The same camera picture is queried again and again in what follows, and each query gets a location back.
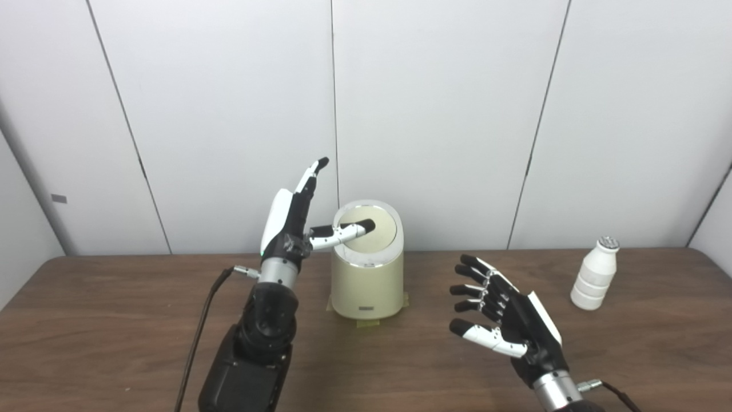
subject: silver metal wrist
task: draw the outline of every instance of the silver metal wrist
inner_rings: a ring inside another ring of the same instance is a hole
[[[577,386],[566,370],[557,370],[537,379],[532,385],[539,403],[547,412],[561,409],[582,399]]]
[[[291,290],[295,288],[297,280],[297,266],[281,257],[270,257],[262,262],[258,283],[271,282],[283,284]]]

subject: small gray tag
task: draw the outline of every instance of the small gray tag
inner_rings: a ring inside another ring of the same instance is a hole
[[[51,194],[51,201],[56,203],[66,203],[66,196]]]

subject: white bottle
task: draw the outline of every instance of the white bottle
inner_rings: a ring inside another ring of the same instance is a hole
[[[580,309],[595,310],[602,305],[617,270],[615,254],[620,250],[618,241],[603,236],[582,261],[580,273],[569,294]]]

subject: cream trash can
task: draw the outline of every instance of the cream trash can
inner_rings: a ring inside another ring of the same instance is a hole
[[[333,224],[364,219],[373,232],[335,246],[331,264],[331,305],[341,316],[382,319],[404,303],[404,231],[397,211],[377,200],[357,200],[335,214]]]

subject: bottle cap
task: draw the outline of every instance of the bottle cap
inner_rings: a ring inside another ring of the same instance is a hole
[[[611,236],[602,236],[597,245],[610,253],[616,253],[620,249],[620,243]]]

